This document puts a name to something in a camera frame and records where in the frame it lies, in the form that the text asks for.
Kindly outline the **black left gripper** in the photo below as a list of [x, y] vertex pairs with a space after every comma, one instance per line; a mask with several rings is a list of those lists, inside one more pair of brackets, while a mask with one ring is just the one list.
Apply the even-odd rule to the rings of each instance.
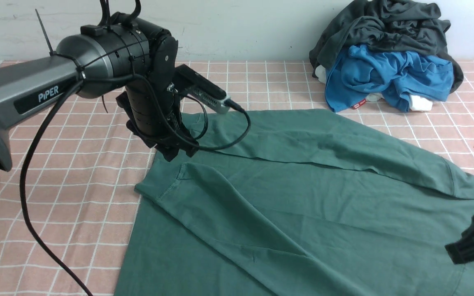
[[199, 150], [199, 143], [182, 122], [178, 95], [168, 90], [156, 92], [145, 77], [135, 76], [116, 101], [129, 118], [126, 127], [166, 161], [175, 159], [181, 150], [188, 157]]

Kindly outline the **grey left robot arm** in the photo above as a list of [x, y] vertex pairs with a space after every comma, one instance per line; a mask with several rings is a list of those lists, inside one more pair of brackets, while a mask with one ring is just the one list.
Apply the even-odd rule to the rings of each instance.
[[76, 94], [97, 99], [125, 88], [117, 99], [128, 129], [148, 147], [174, 158], [184, 132], [172, 85], [178, 41], [136, 13], [103, 15], [65, 37], [49, 56], [0, 68], [0, 171], [13, 167], [9, 130]]

